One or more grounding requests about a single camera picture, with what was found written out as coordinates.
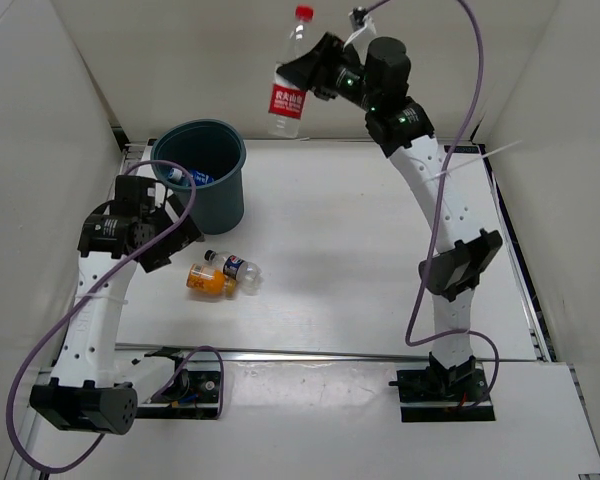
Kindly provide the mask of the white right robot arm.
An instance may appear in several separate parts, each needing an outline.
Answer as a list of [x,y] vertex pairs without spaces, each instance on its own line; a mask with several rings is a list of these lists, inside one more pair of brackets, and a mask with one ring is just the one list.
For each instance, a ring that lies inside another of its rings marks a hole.
[[391,37],[370,41],[366,57],[327,33],[306,54],[281,63],[277,75],[322,100],[342,97],[365,113],[366,129],[408,184],[431,229],[427,257],[418,266],[433,300],[434,333],[424,388],[440,399],[457,396],[476,371],[470,338],[471,304],[480,276],[502,246],[498,231],[472,219],[448,179],[434,128],[408,94],[411,61]]

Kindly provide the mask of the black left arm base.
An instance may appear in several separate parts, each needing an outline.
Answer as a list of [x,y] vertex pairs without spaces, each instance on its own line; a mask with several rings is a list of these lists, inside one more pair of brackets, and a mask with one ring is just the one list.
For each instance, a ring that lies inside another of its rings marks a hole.
[[217,420],[223,410],[224,363],[213,347],[184,354],[163,347],[131,360],[116,382],[137,396],[137,419]]

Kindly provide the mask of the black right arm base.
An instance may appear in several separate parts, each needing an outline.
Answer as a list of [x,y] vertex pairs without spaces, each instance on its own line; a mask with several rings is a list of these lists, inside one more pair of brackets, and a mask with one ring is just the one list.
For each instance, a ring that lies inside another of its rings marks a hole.
[[402,369],[388,385],[397,389],[403,423],[493,422],[496,420],[487,379],[478,367],[447,390],[436,385],[427,369]]

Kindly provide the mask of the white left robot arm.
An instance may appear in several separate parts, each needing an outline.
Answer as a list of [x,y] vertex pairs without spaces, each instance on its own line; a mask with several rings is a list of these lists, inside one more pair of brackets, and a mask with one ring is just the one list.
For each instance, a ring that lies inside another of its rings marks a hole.
[[130,281],[170,262],[202,234],[175,195],[157,206],[150,194],[122,194],[85,220],[78,244],[76,302],[50,379],[33,387],[31,406],[57,429],[126,434],[139,403],[157,389],[186,395],[190,377],[168,360],[138,361],[118,371],[115,345]]

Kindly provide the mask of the blue label water bottle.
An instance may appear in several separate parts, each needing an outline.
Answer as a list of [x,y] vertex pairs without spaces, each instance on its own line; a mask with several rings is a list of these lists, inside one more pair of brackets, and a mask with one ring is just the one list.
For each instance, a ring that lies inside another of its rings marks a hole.
[[183,187],[190,186],[191,184],[194,184],[196,186],[204,186],[212,184],[215,181],[215,179],[211,175],[200,172],[195,169],[189,170],[189,176],[186,176],[179,169],[171,169],[167,175],[167,180],[172,184],[180,185]]

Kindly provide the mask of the red label water bottle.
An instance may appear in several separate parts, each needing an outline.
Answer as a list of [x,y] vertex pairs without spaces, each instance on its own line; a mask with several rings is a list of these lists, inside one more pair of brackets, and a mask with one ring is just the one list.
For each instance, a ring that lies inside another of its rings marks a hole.
[[306,93],[277,73],[277,69],[307,52],[308,26],[312,22],[314,9],[308,5],[297,5],[292,26],[288,29],[281,54],[274,67],[274,78],[269,98],[269,132],[277,137],[296,138]]

